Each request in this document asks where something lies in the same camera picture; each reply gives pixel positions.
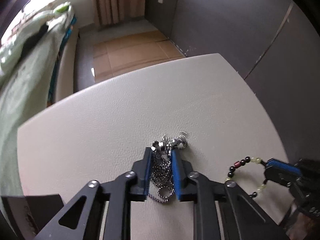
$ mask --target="gray wall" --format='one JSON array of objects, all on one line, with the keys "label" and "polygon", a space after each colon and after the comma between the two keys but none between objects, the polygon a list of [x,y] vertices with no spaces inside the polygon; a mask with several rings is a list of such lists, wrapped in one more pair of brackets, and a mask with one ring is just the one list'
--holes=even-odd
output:
[{"label": "gray wall", "polygon": [[247,84],[266,109],[290,161],[320,160],[320,37],[294,5]]}]

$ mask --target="white table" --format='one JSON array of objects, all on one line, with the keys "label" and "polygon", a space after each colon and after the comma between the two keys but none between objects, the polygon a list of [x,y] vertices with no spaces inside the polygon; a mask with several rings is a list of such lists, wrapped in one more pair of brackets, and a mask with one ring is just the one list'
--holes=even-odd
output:
[{"label": "white table", "polygon": [[[80,91],[47,108],[18,131],[18,162],[25,195],[59,193],[69,201],[89,180],[106,182],[129,171],[162,134],[189,133],[183,158],[223,182],[245,156],[286,161],[265,110],[219,54],[137,70]],[[254,163],[235,181],[252,193],[264,180]],[[292,198],[272,182],[256,198],[279,222]],[[132,204],[132,239],[193,239],[191,203]]]}]

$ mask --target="window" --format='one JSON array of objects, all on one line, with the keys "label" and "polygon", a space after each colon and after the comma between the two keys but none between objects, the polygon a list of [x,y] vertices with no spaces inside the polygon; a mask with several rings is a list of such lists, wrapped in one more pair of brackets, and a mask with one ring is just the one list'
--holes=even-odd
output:
[{"label": "window", "polygon": [[23,22],[28,14],[41,9],[51,1],[53,0],[30,0],[10,23],[9,27],[1,38],[1,44],[4,44],[7,41],[7,39],[12,35],[12,32],[14,32],[15,27]]}]

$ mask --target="curtain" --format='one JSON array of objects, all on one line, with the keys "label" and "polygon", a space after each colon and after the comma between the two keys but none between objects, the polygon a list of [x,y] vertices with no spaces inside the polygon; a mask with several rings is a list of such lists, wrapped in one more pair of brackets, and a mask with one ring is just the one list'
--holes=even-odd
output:
[{"label": "curtain", "polygon": [[92,3],[98,28],[144,15],[145,0],[92,0]]}]

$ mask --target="blue gripper pad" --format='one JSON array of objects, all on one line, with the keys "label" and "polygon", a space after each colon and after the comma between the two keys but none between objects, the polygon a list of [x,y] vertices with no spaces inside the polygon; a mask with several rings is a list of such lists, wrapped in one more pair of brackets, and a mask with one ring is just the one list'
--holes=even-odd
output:
[{"label": "blue gripper pad", "polygon": [[288,163],[284,163],[284,162],[281,162],[281,161],[278,161],[278,160],[275,160],[275,159],[271,159],[269,161],[267,161],[267,164],[266,164],[266,168],[268,166],[274,166],[278,169],[281,169],[281,170],[284,170],[284,171],[288,171],[288,172],[291,172],[299,177],[302,176],[302,173],[300,171],[300,169],[298,169],[297,167],[291,165],[291,164],[288,164]]},{"label": "blue gripper pad", "polygon": [[149,193],[149,185],[150,185],[150,177],[151,177],[151,156],[152,153],[150,151],[149,157],[148,157],[148,164],[147,164],[147,169],[146,169],[146,173],[145,173],[145,185],[144,185],[144,192],[143,194],[147,197],[148,193]]},{"label": "blue gripper pad", "polygon": [[172,150],[172,152],[171,152],[171,168],[172,168],[172,175],[173,175],[174,191],[175,191],[175,194],[176,194],[178,200],[180,200],[180,196],[181,196],[180,174],[179,174],[179,169],[177,167],[177,159],[176,159],[175,150]]}]

